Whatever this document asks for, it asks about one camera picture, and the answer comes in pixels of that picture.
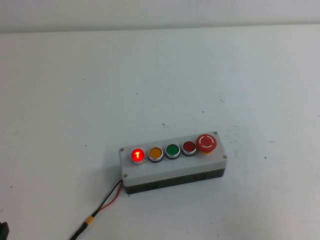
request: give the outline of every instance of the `white wall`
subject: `white wall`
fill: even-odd
[[[310,23],[319,0],[0,0],[0,33]]]

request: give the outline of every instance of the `white table surface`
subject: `white table surface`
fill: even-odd
[[[320,25],[0,35],[0,222],[66,240],[118,149],[218,131],[224,177],[117,201],[79,240],[320,239]]]

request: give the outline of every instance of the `white background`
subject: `white background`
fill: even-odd
[[[1,0],[0,33],[320,23],[319,0]]]
[[[319,42],[320,25],[0,35],[8,240],[68,239],[120,147],[209,131],[222,178],[122,191],[79,240],[320,239]]]

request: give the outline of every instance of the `control box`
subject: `control box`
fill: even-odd
[[[119,149],[128,194],[222,177],[227,154],[216,131]]]

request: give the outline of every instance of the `black object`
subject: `black object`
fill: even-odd
[[[73,234],[73,236],[70,238],[70,240],[76,240],[77,237],[88,227],[88,223],[84,222],[82,223],[81,227]]]
[[[8,234],[9,234],[8,223],[0,222],[0,240],[7,240]]]
[[[224,175],[225,168],[213,171],[206,171],[202,173],[190,174],[186,176],[178,176],[160,181],[153,181],[144,184],[126,186],[125,191],[127,194],[135,194],[153,189],[161,189],[179,184],[192,183],[206,179],[220,178]]]

